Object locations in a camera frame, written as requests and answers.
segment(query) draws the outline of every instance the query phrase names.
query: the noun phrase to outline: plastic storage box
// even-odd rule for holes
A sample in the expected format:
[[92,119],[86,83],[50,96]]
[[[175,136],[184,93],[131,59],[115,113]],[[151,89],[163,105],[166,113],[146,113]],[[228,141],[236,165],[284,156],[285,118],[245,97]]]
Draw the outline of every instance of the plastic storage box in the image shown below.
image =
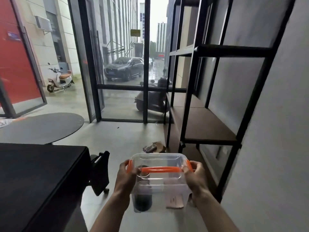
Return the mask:
[[141,168],[131,192],[135,212],[155,212],[183,209],[191,193],[181,170],[192,167],[186,156],[179,153],[135,154],[127,171]]

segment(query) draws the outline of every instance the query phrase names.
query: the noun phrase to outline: black table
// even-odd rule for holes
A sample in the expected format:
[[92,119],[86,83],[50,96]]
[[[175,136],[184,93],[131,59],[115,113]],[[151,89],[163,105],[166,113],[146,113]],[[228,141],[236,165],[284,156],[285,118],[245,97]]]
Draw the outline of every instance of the black table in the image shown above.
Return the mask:
[[63,231],[89,182],[88,148],[0,143],[0,150],[0,231]]
[[0,129],[0,143],[48,144],[63,139],[84,124],[74,113],[50,113],[26,117]]

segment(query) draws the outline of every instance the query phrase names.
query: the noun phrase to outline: air conditioner unit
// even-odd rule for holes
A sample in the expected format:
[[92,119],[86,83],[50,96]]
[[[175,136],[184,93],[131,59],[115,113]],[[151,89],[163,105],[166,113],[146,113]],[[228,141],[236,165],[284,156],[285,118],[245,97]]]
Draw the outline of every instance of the air conditioner unit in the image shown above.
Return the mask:
[[41,16],[35,16],[35,18],[39,29],[42,29],[44,32],[52,32],[52,25],[50,24],[49,19],[43,18]]

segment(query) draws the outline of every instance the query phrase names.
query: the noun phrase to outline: sky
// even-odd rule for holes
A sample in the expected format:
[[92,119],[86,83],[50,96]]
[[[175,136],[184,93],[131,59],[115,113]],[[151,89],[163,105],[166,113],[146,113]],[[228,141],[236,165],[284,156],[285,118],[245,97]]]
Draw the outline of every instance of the sky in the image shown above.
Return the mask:
[[[145,0],[138,0],[138,3],[145,2]],[[158,23],[167,23],[166,10],[168,7],[168,0],[150,0],[150,40],[157,41]]]

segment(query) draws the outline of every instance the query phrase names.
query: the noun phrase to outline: brown scooter seat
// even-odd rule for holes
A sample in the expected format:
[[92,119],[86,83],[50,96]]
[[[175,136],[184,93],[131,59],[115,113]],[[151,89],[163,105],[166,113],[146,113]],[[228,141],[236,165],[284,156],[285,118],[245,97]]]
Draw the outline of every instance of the brown scooter seat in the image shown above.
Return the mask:
[[64,80],[64,79],[66,79],[66,78],[68,78],[68,77],[70,77],[71,76],[71,71],[68,71],[68,73],[66,73],[66,74],[61,74],[60,76],[59,76],[59,79],[60,80]]

